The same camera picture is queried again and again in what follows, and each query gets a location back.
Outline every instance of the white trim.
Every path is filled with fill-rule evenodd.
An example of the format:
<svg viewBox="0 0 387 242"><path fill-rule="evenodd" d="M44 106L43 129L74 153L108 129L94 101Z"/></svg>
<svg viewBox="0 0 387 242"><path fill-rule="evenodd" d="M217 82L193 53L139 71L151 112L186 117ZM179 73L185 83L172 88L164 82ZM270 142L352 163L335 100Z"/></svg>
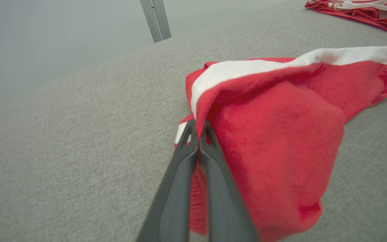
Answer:
<svg viewBox="0 0 387 242"><path fill-rule="evenodd" d="M180 141L180 138L181 138L181 135L183 134L184 128L186 128L186 124L187 124L187 122L183 122L183 123L178 125L177 133L175 134L174 144L178 144L178 142ZM192 135L189 135L186 142L189 143L191 140L192 140Z"/></svg>
<svg viewBox="0 0 387 242"><path fill-rule="evenodd" d="M377 0L374 2L368 2L369 0L357 0L357 1L364 1L367 3L352 3L351 1L343 1L343 0L329 0L331 3L336 3L338 5L342 5L344 2L352 3L352 4L376 4L376 5L382 5L382 6L387 6L387 0Z"/></svg>
<svg viewBox="0 0 387 242"><path fill-rule="evenodd" d="M216 85L235 78L288 67L309 66L313 63L327 63L336 66L362 61L387 64L387 46L369 46L341 49L315 49L287 63L265 60L225 61L207 68L192 85L190 105L195 119L197 103L201 95Z"/></svg>
<svg viewBox="0 0 387 242"><path fill-rule="evenodd" d="M375 3L352 3L350 1L345 1L341 6L337 6L335 9L337 10L349 10L349 9L358 9L358 8L366 8L366 7L372 7L378 10L386 11L387 12L387 6L381 5L381 4L375 4Z"/></svg>

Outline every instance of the red towel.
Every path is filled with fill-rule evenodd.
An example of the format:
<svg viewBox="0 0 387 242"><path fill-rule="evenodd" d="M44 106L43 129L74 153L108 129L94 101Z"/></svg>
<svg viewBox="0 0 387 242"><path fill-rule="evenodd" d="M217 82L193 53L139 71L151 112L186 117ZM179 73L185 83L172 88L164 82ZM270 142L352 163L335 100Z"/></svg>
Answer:
<svg viewBox="0 0 387 242"><path fill-rule="evenodd" d="M206 63L186 78L202 133L210 121L262 241L321 215L344 124L387 98L387 46L316 49L298 58ZM207 233L206 179L192 176L190 228Z"/></svg>
<svg viewBox="0 0 387 242"><path fill-rule="evenodd" d="M387 31L387 0L308 0L305 8Z"/></svg>

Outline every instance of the folded cloth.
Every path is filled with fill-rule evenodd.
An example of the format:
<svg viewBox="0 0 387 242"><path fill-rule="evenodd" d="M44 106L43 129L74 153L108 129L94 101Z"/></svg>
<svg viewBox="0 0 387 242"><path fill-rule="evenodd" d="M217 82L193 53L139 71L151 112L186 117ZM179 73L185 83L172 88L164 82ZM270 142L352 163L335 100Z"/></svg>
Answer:
<svg viewBox="0 0 387 242"><path fill-rule="evenodd" d="M387 46L316 49L298 58L206 63L186 78L200 135L209 120L263 241L321 215L344 123L387 98ZM192 175L190 228L207 233L206 178Z"/></svg>
<svg viewBox="0 0 387 242"><path fill-rule="evenodd" d="M305 8L366 23L387 31L387 0L308 0Z"/></svg>

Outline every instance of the gray floor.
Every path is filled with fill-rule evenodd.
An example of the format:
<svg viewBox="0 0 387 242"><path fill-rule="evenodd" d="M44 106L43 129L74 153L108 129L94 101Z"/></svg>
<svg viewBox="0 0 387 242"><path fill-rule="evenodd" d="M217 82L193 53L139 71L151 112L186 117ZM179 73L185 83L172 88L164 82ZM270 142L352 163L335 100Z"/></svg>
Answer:
<svg viewBox="0 0 387 242"><path fill-rule="evenodd" d="M204 62L387 45L386 32L294 3L156 43L1 107L0 241L134 241L189 114L184 78ZM287 241L387 241L387 100L346 125L322 202L316 226Z"/></svg>

